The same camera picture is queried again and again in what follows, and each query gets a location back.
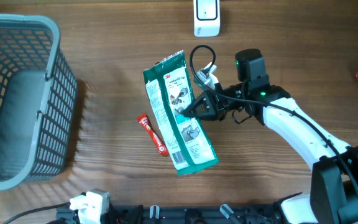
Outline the red Nescafe coffee stick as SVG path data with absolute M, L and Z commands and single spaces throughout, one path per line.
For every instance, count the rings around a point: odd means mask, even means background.
M 161 140 L 161 138 L 157 135 L 157 133 L 154 131 L 151 122 L 149 120 L 149 117 L 146 114 L 142 114 L 137 117 L 138 123 L 146 130 L 150 138 L 152 139 L 153 143 L 155 144 L 155 147 L 158 150 L 158 153 L 161 156 L 168 156 L 169 151 L 165 145 L 165 143 Z

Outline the grey plastic mesh basket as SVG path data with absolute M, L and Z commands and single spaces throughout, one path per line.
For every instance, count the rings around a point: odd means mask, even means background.
M 61 173 L 77 93 L 57 24 L 0 14 L 0 190 Z

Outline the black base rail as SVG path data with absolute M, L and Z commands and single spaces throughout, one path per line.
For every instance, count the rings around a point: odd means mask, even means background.
M 225 216 L 224 205 L 218 207 L 145 207 L 143 205 L 113 206 L 99 218 L 100 223 L 274 223 L 287 219 L 277 203 L 242 207 L 230 206 Z

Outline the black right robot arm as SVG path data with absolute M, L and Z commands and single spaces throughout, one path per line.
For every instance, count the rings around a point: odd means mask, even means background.
M 310 192 L 274 203 L 270 223 L 358 222 L 358 146 L 327 132 L 287 91 L 272 85 L 258 49 L 242 50 L 235 60 L 239 83 L 229 88 L 214 76 L 214 63 L 193 72 L 203 92 L 183 111 L 184 116 L 217 121 L 245 111 L 303 158 L 312 172 Z

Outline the green 3M gloves packet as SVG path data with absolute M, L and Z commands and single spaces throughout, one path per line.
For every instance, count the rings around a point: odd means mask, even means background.
M 184 51 L 143 71 L 145 90 L 178 175 L 215 166 L 219 159 L 201 121 L 182 112 L 195 100 Z

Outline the white barcode scanner box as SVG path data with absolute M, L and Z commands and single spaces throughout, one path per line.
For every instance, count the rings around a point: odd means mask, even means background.
M 219 34 L 220 0 L 193 0 L 194 35 L 215 37 Z

